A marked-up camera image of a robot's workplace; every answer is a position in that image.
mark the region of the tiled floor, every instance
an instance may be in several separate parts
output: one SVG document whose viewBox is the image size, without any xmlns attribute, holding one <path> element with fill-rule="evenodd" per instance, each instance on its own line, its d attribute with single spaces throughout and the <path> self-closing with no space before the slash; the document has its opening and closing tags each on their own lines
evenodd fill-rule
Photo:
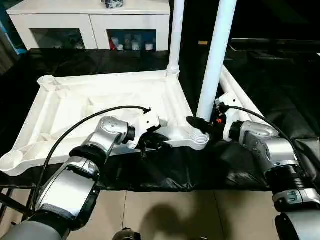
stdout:
<svg viewBox="0 0 320 240">
<path fill-rule="evenodd" d="M 15 190 L 13 197 L 25 204 L 28 193 Z M 128 227 L 143 240 L 277 240 L 271 197 L 252 191 L 103 191 L 87 226 L 68 239 L 111 240 Z M 21 217 L 8 209 L 0 236 Z"/>
</svg>

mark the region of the black plastic sheet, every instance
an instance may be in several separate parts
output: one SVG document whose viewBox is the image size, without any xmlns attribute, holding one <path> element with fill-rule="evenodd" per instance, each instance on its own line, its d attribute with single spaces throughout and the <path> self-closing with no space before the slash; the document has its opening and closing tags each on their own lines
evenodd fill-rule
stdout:
<svg viewBox="0 0 320 240">
<path fill-rule="evenodd" d="M 179 79 L 194 113 L 207 57 L 207 48 L 182 51 L 180 57 Z M 319 60 L 314 56 L 282 56 L 281 60 L 273 61 L 274 57 L 229 52 L 225 65 L 262 113 L 305 148 L 308 156 L 303 164 L 318 181 L 320 112 L 310 93 L 317 95 L 311 83 L 319 76 L 316 68 Z M 167 52 L 31 50 L 1 78 L 0 156 L 12 148 L 19 134 L 37 95 L 39 77 L 164 70 L 167 64 Z M 50 165 L 46 178 L 59 166 Z M 33 167 L 17 177 L 1 173 L 0 187 L 34 188 L 40 171 L 41 167 Z M 202 151 L 179 147 L 150 151 L 146 157 L 140 153 L 113 156 L 103 173 L 100 185 L 107 190 L 268 190 L 252 154 L 235 142 L 212 141 Z"/>
</svg>

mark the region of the white plastic tray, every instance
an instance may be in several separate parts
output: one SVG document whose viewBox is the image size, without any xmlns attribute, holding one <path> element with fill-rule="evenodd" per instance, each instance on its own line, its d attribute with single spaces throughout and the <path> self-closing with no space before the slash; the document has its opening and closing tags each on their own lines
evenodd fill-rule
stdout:
<svg viewBox="0 0 320 240">
<path fill-rule="evenodd" d="M 156 111 L 173 147 L 186 146 L 192 112 L 177 76 L 166 71 L 39 78 L 39 92 L 13 149 L 0 159 L 0 171 L 17 176 L 44 164 L 55 141 L 81 119 L 103 109 L 136 105 Z M 133 123 L 142 111 L 121 109 L 105 114 Z M 89 120 L 72 132 L 56 149 L 51 164 L 62 163 L 69 152 L 94 131 L 100 118 Z M 134 152 L 120 145 L 112 154 Z"/>
</svg>

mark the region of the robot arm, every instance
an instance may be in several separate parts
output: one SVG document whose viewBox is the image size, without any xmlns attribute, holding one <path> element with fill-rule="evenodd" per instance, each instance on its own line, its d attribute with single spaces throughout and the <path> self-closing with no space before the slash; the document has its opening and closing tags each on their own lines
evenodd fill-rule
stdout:
<svg viewBox="0 0 320 240">
<path fill-rule="evenodd" d="M 274 207 L 280 212 L 275 225 L 281 240 L 320 239 L 320 195 L 301 168 L 292 145 L 273 127 L 240 121 L 236 112 L 222 111 L 219 119 L 225 124 L 219 126 L 197 117 L 188 117 L 187 121 L 203 133 L 216 134 L 220 129 L 219 137 L 239 142 L 253 153 L 273 193 Z"/>
<path fill-rule="evenodd" d="M 114 117 L 103 117 L 95 131 L 44 185 L 37 199 L 35 214 L 15 226 L 3 240 L 61 240 L 70 231 L 84 227 L 96 205 L 100 172 L 115 145 L 135 148 L 142 134 L 160 126 L 152 111 L 133 125 Z"/>
</svg>

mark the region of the white cabinet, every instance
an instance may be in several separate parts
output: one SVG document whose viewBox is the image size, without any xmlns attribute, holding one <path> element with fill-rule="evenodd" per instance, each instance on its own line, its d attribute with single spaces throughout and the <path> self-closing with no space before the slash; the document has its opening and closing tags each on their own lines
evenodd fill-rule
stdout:
<svg viewBox="0 0 320 240">
<path fill-rule="evenodd" d="M 24 0 L 7 13 L 28 50 L 110 49 L 113 35 L 130 34 L 146 36 L 142 44 L 151 42 L 157 51 L 168 50 L 168 0 L 124 0 L 115 9 L 100 0 Z"/>
</svg>

